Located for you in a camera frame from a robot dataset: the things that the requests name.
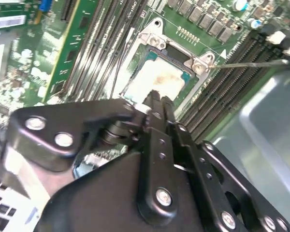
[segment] electronic components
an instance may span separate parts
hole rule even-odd
[[[223,43],[227,42],[231,37],[232,31],[229,28],[224,28],[222,32],[219,34],[218,39]]]
[[[178,4],[179,0],[168,0],[168,5],[174,8]]]
[[[244,11],[248,6],[247,0],[234,0],[232,8],[234,11]]]
[[[168,96],[173,101],[185,85],[183,74],[182,70],[163,58],[149,59],[136,74],[124,96],[133,102],[142,103],[153,89],[160,96]]]
[[[247,20],[247,24],[251,29],[257,29],[261,26],[261,21],[254,18],[250,18],[249,20]]]
[[[222,29],[223,29],[223,25],[220,22],[216,21],[215,23],[212,24],[208,33],[210,33],[213,36],[217,36],[221,32]]]
[[[209,5],[209,7],[207,8],[207,13],[211,14],[214,10],[215,10],[216,6],[215,5]]]
[[[263,8],[261,8],[261,7],[257,7],[256,9],[255,9],[255,11],[253,12],[253,16],[255,17],[255,18],[260,18],[262,15],[264,14],[264,10],[263,10]]]
[[[284,12],[284,9],[278,6],[276,10],[274,10],[273,15],[275,15],[276,17],[279,17],[283,12]]]
[[[184,0],[182,4],[180,5],[180,7],[178,8],[178,12],[181,15],[186,15],[187,12],[190,10],[191,6],[192,6],[192,2],[188,0]]]
[[[198,0],[197,6],[202,7],[204,2],[205,2],[205,0]]]
[[[38,1],[0,0],[0,34],[2,30],[32,24],[38,10]]]
[[[0,105],[0,114],[6,116],[9,114],[9,108],[4,106],[4,105]]]
[[[205,14],[199,22],[199,27],[207,29],[209,25],[212,23],[212,21],[213,21],[212,16]]]
[[[221,22],[221,20],[223,19],[224,16],[225,16],[225,14],[223,12],[219,12],[216,19]]]
[[[202,13],[203,11],[199,7],[194,8],[189,16],[189,20],[193,23],[197,23]]]

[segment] black metal bracket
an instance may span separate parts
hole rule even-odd
[[[86,133],[95,147],[102,129],[131,120],[134,112],[121,99],[22,108],[11,115],[6,139],[25,158],[61,172],[72,166]]]

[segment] black ram slot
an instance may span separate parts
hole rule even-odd
[[[273,53],[265,51],[256,62],[265,62],[273,59]],[[199,126],[192,131],[192,138],[196,142],[203,140],[208,133],[214,129],[224,117],[237,107],[241,99],[267,74],[268,68],[248,68],[239,78],[239,81],[227,91],[225,97],[220,99],[212,108],[210,114],[204,118]]]
[[[255,59],[260,54],[261,48],[259,46],[254,46],[253,49],[243,58],[243,62],[254,62]],[[228,75],[224,76],[226,80],[221,88],[217,89],[213,92],[209,101],[203,102],[201,104],[201,110],[197,115],[201,115],[202,117],[197,117],[197,115],[191,119],[191,121],[186,125],[188,128],[191,128],[190,132],[195,130],[195,128],[201,123],[203,118],[205,118],[213,107],[218,103],[218,101],[225,96],[225,94],[232,88],[232,86],[239,80],[243,78],[243,74],[247,71],[247,68],[239,68],[234,69]]]
[[[249,52],[249,50],[254,47],[256,42],[256,40],[251,39],[251,34],[249,34],[247,38],[243,41],[242,45],[235,51],[235,53],[226,63],[231,64],[235,62],[241,62],[245,55]],[[184,125],[187,125],[192,120],[192,118],[196,116],[196,114],[203,107],[203,105],[216,92],[216,90],[226,81],[227,77],[233,70],[234,69],[222,69],[217,72],[213,80],[209,83],[208,87],[202,92],[200,97],[190,107],[190,109],[182,117],[180,122]]]
[[[227,63],[266,62],[280,58],[264,38],[250,33]],[[230,110],[268,73],[268,68],[239,68],[220,70],[208,88],[180,120],[195,142],[204,139]]]

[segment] ram slot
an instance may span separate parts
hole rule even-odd
[[[135,1],[129,1],[129,4],[126,8],[126,12],[124,13],[125,17],[123,18],[122,21],[118,21],[118,32],[120,32],[122,29],[122,33],[120,38],[118,37],[113,37],[113,43],[117,41],[117,45],[115,47],[115,51],[112,53],[108,65],[105,65],[106,69],[101,70],[99,68],[95,75],[96,75],[96,80],[98,82],[97,87],[94,89],[94,84],[92,83],[91,86],[89,86],[89,89],[87,90],[87,95],[86,99],[87,100],[92,100],[92,99],[98,99],[99,96],[101,95],[107,81],[109,80],[109,76],[111,74],[111,70],[109,70],[109,67],[115,67],[114,63],[117,63],[119,56],[121,55],[120,53],[123,52],[123,46],[125,43],[125,38],[130,30],[131,27],[135,26],[135,22],[137,21],[138,17],[141,15],[143,12],[145,6],[146,6],[147,1],[146,0],[139,0],[136,2]],[[103,64],[105,60],[107,59],[108,52],[104,54],[104,57],[102,58],[101,63]]]
[[[89,30],[86,34],[84,42],[81,46],[81,49],[77,55],[76,61],[73,65],[73,69],[65,86],[65,92],[67,92],[67,97],[71,97],[74,93],[75,87],[80,82],[80,73],[82,72],[86,60],[89,57],[89,51],[92,45],[92,42],[95,40],[101,23],[103,22],[103,17],[105,16],[105,7],[103,7],[104,1],[99,1],[97,5],[96,12],[91,20]]]
[[[227,64],[234,62],[242,62],[245,55],[254,47],[257,43],[256,40],[251,39],[251,36],[248,35],[246,39],[242,42],[241,46],[235,51],[232,57],[227,61]],[[180,119],[180,122],[184,125],[187,125],[201,110],[204,104],[211,98],[211,96],[217,91],[218,88],[223,85],[227,80],[228,76],[234,69],[222,69],[218,71],[212,81],[209,83],[207,88],[201,93],[193,104],[186,109],[183,117]]]
[[[82,58],[83,62],[85,62],[83,68],[79,70],[79,73],[76,73],[79,81],[77,85],[74,87],[74,90],[72,93],[75,101],[79,101],[81,99],[82,93],[84,92],[88,84],[87,73],[89,69],[91,68],[94,57],[99,49],[101,42],[104,40],[107,30],[110,27],[112,27],[112,24],[114,23],[114,13],[119,4],[120,4],[120,1],[112,0],[112,1],[108,1],[108,3],[104,5],[105,8],[108,9],[106,16],[104,17],[97,34],[94,36],[93,40],[90,43],[91,45],[89,48],[87,59]]]
[[[261,49],[259,56],[254,62],[266,62],[274,58],[272,51]],[[232,86],[222,92],[223,97],[215,100],[206,116],[202,116],[198,121],[198,126],[188,128],[195,142],[200,142],[221,120],[230,112],[233,107],[237,107],[240,100],[268,73],[268,68],[245,68],[240,73],[240,77],[233,81]]]

